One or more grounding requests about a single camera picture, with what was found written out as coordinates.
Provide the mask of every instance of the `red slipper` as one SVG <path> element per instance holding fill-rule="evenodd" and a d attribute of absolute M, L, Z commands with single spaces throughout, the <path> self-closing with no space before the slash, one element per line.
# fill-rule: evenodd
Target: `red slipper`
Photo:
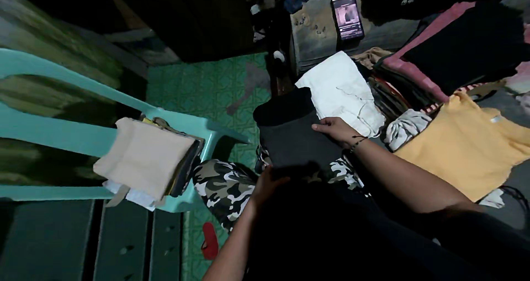
<path fill-rule="evenodd" d="M 219 253 L 219 242 L 215 235 L 214 224 L 206 222 L 202 225 L 202 232 L 204 233 L 204 242 L 201 246 L 202 255 L 206 260 L 214 260 Z"/>

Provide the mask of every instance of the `camouflage shorts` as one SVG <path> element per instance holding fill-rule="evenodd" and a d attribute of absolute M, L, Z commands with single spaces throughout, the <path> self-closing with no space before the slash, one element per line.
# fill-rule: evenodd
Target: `camouflage shorts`
<path fill-rule="evenodd" d="M 348 189 L 361 189 L 364 185 L 359 176 L 344 160 L 339 158 L 328 168 L 303 178 L 307 182 L 339 183 Z M 228 232 L 243 212 L 257 178 L 247 174 L 235 163 L 216 159 L 202 162 L 194 169 L 193 182 L 202 200 Z"/>
<path fill-rule="evenodd" d="M 256 179 L 235 163 L 212 159 L 195 168 L 193 182 L 222 228 L 230 232 L 254 190 Z"/>

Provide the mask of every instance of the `teal plastic chair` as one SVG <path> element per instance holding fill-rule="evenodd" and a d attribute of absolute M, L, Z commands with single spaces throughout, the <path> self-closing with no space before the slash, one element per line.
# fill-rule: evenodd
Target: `teal plastic chair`
<path fill-rule="evenodd" d="M 172 128 L 206 140 L 200 156 L 202 161 L 211 158 L 215 145 L 222 136 L 250 143 L 248 137 L 224 128 L 216 122 L 156 108 L 51 61 L 20 51 L 0 49 L 0 78 L 16 74 L 55 78 L 140 110 L 149 119 L 163 118 Z M 30 115 L 12 109 L 2 102 L 0 102 L 0 118 L 2 118 L 0 137 L 19 139 L 89 156 L 101 157 L 107 154 L 116 138 L 116 129 Z M 110 199 L 112 196 L 113 194 L 103 187 L 0 185 L 0 197 L 15 201 Z M 175 213 L 192 210 L 202 204 L 193 184 L 189 183 L 183 195 L 176 198 L 167 196 L 165 205 L 160 209 Z"/>

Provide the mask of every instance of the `wrist bracelet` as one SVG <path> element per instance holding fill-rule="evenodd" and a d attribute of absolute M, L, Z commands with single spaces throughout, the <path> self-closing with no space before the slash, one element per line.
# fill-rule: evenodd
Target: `wrist bracelet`
<path fill-rule="evenodd" d="M 357 138 L 357 137 L 362 137 L 361 140 L 359 140 L 358 142 L 355 142 L 354 144 L 351 145 L 351 149 L 350 149 L 350 152 L 353 153 L 354 149 L 363 141 L 363 140 L 366 140 L 367 137 L 364 137 L 364 136 L 352 136 L 352 138 Z"/>

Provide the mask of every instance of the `phone screen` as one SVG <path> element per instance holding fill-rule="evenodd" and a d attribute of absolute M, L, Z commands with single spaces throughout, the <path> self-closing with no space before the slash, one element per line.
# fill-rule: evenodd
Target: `phone screen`
<path fill-rule="evenodd" d="M 342 40 L 364 36 L 355 0 L 331 0 Z"/>

